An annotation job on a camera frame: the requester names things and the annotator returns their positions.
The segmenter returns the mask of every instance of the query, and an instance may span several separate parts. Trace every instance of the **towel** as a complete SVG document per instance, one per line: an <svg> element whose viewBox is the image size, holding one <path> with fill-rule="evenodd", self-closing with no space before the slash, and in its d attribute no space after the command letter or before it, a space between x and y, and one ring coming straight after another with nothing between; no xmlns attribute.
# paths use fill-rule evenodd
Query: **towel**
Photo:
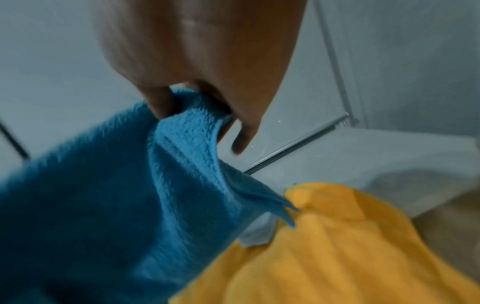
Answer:
<svg viewBox="0 0 480 304"><path fill-rule="evenodd" d="M180 114L141 103L0 184L0 302L166 302L261 214L294 226L286 199L218 160L229 113L174 97Z"/></svg>
<svg viewBox="0 0 480 304"><path fill-rule="evenodd" d="M480 287L433 254L399 210L335 184L290 188L296 229L232 244L170 304L477 304Z"/></svg>

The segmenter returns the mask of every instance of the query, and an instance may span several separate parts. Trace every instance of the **yellow cloth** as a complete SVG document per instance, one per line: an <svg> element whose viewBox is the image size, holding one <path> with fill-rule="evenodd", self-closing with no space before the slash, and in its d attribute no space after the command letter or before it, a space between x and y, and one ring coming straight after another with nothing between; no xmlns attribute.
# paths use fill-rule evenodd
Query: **yellow cloth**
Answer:
<svg viewBox="0 0 480 304"><path fill-rule="evenodd" d="M234 243L171 304L480 303L480 288L422 243L398 210L360 191L311 183L285 197L296 229Z"/></svg>

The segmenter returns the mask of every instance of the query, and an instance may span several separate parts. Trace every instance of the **finger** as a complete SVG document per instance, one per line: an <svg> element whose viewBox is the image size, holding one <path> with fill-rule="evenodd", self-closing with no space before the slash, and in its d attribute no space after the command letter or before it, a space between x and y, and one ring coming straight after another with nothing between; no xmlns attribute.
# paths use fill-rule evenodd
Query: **finger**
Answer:
<svg viewBox="0 0 480 304"><path fill-rule="evenodd" d="M137 86L137 89L143 95L148 108L157 119L162 119L178 112L178 104L175 102L170 87L145 88Z"/></svg>
<svg viewBox="0 0 480 304"><path fill-rule="evenodd" d="M220 128L220 131L218 132L218 136L216 138L216 143L219 143L222 138L225 136L225 134L230 130L230 128L234 125L234 122L236 121L236 119L232 119L230 122L228 122L227 124L225 124L224 126L222 126Z"/></svg>
<svg viewBox="0 0 480 304"><path fill-rule="evenodd" d="M250 141L254 138L255 134L259 129L260 124L247 125L245 123L241 124L240 133L235 138L231 150L234 154L241 154L249 145Z"/></svg>

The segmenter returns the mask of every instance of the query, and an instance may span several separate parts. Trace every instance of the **white wall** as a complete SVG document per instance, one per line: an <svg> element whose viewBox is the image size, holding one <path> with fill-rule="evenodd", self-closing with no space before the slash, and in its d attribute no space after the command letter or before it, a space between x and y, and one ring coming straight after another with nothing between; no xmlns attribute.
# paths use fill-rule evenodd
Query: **white wall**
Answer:
<svg viewBox="0 0 480 304"><path fill-rule="evenodd" d="M475 0L319 1L360 126L480 133Z"/></svg>

